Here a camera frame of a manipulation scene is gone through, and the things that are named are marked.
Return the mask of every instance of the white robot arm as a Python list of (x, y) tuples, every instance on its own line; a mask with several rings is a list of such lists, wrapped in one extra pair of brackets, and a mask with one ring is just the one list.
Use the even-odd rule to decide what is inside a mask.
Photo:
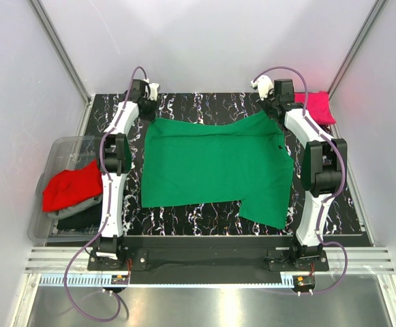
[[(147, 120), (155, 118), (158, 89), (159, 85), (149, 83), (149, 80), (134, 80), (132, 89), (128, 91), (131, 93), (127, 103), (119, 103), (119, 109), (111, 124), (104, 131), (109, 135), (105, 141), (104, 153), (97, 153), (97, 158), (99, 159), (100, 155), (103, 156), (104, 164), (110, 176), (102, 173), (104, 191), (100, 225), (103, 226), (106, 219), (108, 221), (101, 237), (93, 245), (94, 254), (97, 258), (107, 257), (112, 260), (123, 261), (121, 257), (125, 253), (120, 246), (120, 240), (123, 237), (123, 188), (132, 162), (127, 135), (138, 117)], [(97, 151), (100, 148), (99, 142), (98, 139), (95, 145)]]
[[(312, 263), (322, 255), (322, 245), (318, 236), (323, 239), (326, 216), (333, 199), (326, 202), (324, 200), (335, 193), (342, 178), (340, 162), (322, 136), (331, 140), (336, 146), (344, 159), (344, 165), (346, 165), (347, 144), (345, 140), (335, 139), (323, 131), (308, 111), (303, 112), (303, 105), (294, 102), (292, 80), (275, 80), (275, 88), (272, 89), (270, 78), (261, 76), (252, 87), (259, 90), (259, 102), (268, 117), (276, 119), (283, 128), (290, 130), (305, 150), (301, 170), (305, 204), (301, 224), (293, 238), (288, 257), (292, 266), (300, 263), (303, 263), (301, 266), (305, 266), (304, 263)], [(269, 95), (264, 96), (260, 90), (268, 90)]]

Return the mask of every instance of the green shirt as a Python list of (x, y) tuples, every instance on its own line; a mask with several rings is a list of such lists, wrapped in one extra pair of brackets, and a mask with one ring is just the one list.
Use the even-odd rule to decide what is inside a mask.
[(144, 141), (142, 207), (241, 201), (240, 216), (286, 225), (293, 160), (265, 112), (229, 125), (156, 119)]

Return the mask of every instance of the pink cloth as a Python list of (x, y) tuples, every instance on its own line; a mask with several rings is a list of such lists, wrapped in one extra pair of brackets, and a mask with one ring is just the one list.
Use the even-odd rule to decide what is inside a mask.
[[(304, 103), (305, 93), (295, 93), (294, 101)], [(317, 124), (335, 124), (335, 119), (329, 110), (329, 96), (327, 92), (308, 93), (307, 110)]]

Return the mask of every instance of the gray cloth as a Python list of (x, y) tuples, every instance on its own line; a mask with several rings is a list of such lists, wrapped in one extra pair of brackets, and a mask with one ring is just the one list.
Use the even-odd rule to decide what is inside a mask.
[(48, 217), (51, 219), (65, 219), (73, 215), (76, 215), (77, 213), (80, 213), (101, 202), (102, 202), (102, 194), (100, 196), (95, 196), (94, 198), (89, 198), (85, 201), (75, 204), (74, 206), (70, 206), (65, 209), (48, 213)]

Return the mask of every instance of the red cloth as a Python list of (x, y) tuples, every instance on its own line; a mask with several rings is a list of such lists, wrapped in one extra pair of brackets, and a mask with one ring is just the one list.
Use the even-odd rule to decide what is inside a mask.
[(79, 170), (64, 170), (49, 181), (43, 191), (43, 211), (74, 206), (102, 193), (101, 172), (96, 160)]
[[(295, 93), (295, 102), (305, 101), (305, 93)], [(335, 119), (329, 110), (329, 96), (325, 91), (308, 93), (307, 110), (319, 125), (334, 125)]]

